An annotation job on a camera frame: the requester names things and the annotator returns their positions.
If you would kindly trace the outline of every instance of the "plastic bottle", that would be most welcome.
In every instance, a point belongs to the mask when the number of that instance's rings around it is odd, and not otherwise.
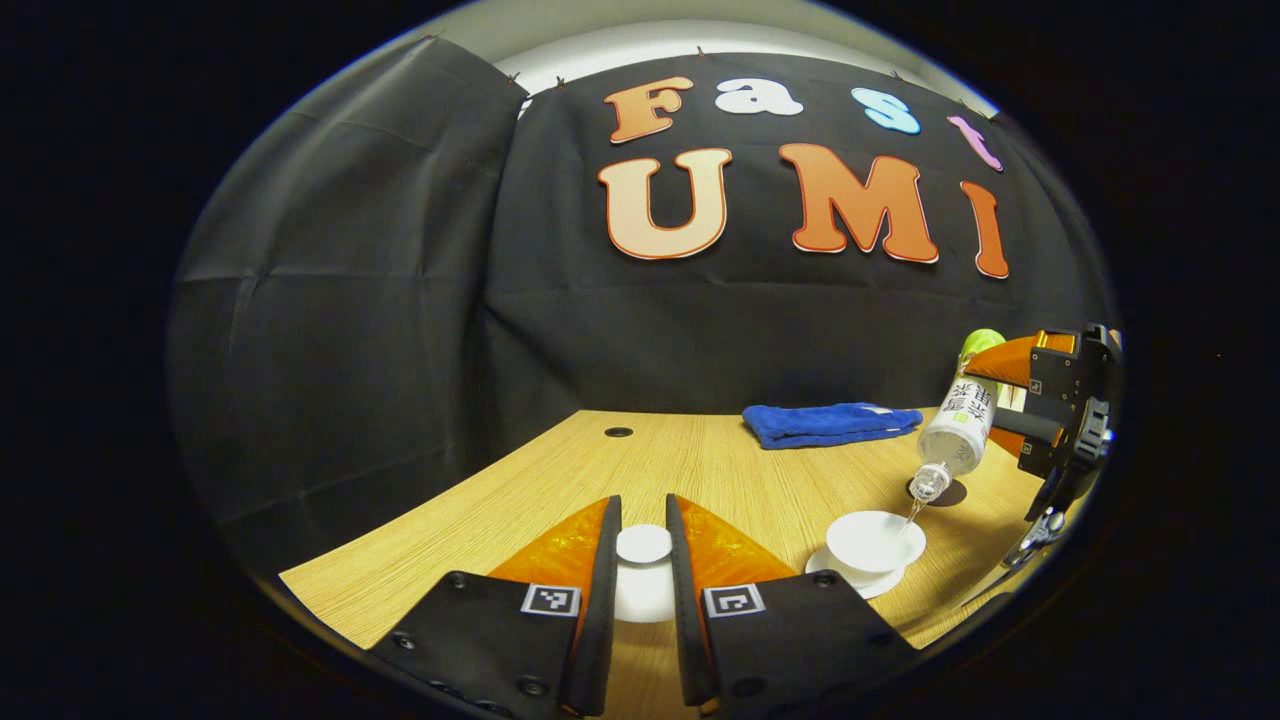
[[[965,338],[956,363],[955,382],[916,445],[923,465],[909,487],[916,500],[933,502],[954,478],[969,473],[982,461],[991,421],[996,416],[1000,383],[965,375],[964,369],[974,355],[1002,342],[1004,336],[991,329],[974,331]]]

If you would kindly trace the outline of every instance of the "folded towel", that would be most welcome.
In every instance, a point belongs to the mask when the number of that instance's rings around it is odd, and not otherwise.
[[[924,421],[918,410],[888,410],[869,402],[796,409],[753,405],[742,411],[742,419],[765,450],[831,447],[897,437]]]

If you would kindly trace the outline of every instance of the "blue letter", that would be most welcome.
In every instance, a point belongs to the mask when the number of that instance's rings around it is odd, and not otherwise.
[[[902,102],[897,97],[893,97],[887,92],[868,90],[865,87],[855,87],[852,90],[852,95],[854,100],[867,106],[867,117],[874,120],[879,127],[896,129],[905,132],[906,135],[916,135],[920,132],[920,123],[911,117],[911,111],[906,106],[906,102]]]

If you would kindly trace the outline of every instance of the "table surface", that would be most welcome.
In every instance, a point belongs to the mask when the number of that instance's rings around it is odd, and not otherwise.
[[[934,411],[922,409],[925,423]],[[634,434],[604,434],[620,425]],[[581,410],[466,482],[280,578],[321,621],[369,648],[447,571],[486,574],[611,495],[622,497],[623,527],[664,525],[669,492],[803,573],[836,518],[910,510],[906,483],[919,465],[918,436],[919,428],[890,439],[765,451],[739,415]],[[1041,484],[995,443],[960,482],[968,489],[963,502],[925,507],[916,518],[928,542],[920,559],[896,588],[869,601],[915,647],[984,602],[987,596],[955,607],[1027,532],[1023,515]],[[675,623],[616,621],[604,717],[696,716],[681,702]]]

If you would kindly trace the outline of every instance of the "white cup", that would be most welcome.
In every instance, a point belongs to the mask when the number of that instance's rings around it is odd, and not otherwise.
[[[924,530],[906,518],[881,510],[850,512],[827,528],[827,546],[805,571],[835,570],[864,598],[888,592],[906,566],[924,552]]]
[[[663,623],[676,616],[667,528],[632,525],[618,533],[613,616],[626,623]]]

